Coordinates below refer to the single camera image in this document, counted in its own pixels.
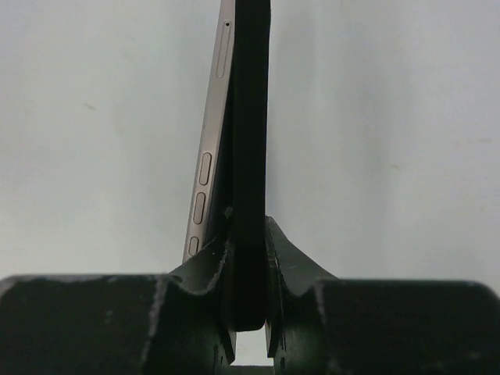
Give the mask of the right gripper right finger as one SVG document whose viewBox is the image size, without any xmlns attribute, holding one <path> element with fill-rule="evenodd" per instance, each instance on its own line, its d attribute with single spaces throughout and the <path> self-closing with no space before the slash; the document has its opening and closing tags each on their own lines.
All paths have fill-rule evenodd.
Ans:
<svg viewBox="0 0 500 375">
<path fill-rule="evenodd" d="M 328 273 L 266 221 L 267 353 L 278 374 L 496 374 L 499 298 L 466 280 Z"/>
</svg>

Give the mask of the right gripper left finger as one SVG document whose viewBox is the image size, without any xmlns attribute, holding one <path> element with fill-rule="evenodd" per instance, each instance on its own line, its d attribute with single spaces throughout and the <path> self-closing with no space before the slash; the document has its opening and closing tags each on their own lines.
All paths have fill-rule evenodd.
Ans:
<svg viewBox="0 0 500 375">
<path fill-rule="evenodd" d="M 221 318 L 231 210 L 195 257 L 160 274 L 25 274 L 1 282 L 4 374 L 225 374 Z"/>
</svg>

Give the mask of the lilac white phone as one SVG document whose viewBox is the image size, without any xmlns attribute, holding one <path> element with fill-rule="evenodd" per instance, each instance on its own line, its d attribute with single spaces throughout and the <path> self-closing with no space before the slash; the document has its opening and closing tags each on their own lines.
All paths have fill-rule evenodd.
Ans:
<svg viewBox="0 0 500 375">
<path fill-rule="evenodd" d="M 227 96 L 234 50 L 235 2 L 222 0 L 216 28 L 209 86 L 205 101 L 202 132 L 198 148 L 191 208 L 182 260 L 188 261 L 209 241 L 215 209 L 213 198 L 219 190 L 216 182 L 223 125 L 228 110 Z"/>
</svg>

